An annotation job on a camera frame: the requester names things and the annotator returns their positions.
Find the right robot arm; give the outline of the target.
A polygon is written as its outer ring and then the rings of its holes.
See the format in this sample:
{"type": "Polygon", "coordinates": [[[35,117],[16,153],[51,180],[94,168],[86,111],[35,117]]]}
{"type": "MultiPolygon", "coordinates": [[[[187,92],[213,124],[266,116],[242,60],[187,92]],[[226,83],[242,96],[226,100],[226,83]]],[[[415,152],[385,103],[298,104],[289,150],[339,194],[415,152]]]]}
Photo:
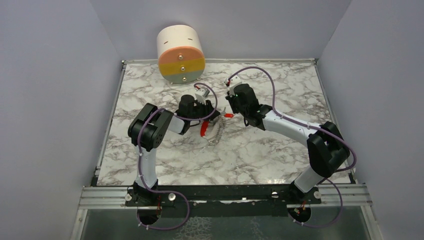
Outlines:
{"type": "Polygon", "coordinates": [[[307,148],[309,166],[290,184],[289,199],[300,204],[314,186],[331,177],[350,156],[337,126],[309,124],[297,118],[278,115],[273,107],[260,104],[247,83],[228,84],[226,100],[234,114],[243,116],[244,124],[288,137],[307,148]]]}

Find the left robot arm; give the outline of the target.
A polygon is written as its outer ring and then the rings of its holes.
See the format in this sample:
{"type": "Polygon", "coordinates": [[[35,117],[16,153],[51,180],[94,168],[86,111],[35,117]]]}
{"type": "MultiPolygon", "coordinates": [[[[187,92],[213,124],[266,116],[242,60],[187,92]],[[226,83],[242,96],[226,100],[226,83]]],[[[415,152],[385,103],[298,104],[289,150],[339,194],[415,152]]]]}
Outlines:
{"type": "Polygon", "coordinates": [[[210,100],[206,100],[203,104],[189,94],[180,98],[175,113],[147,103],[136,115],[127,131],[139,155],[132,199],[147,206],[157,200],[156,153],[168,131],[184,135],[192,126],[191,122],[210,122],[220,115],[221,112],[212,106],[210,100]]]}

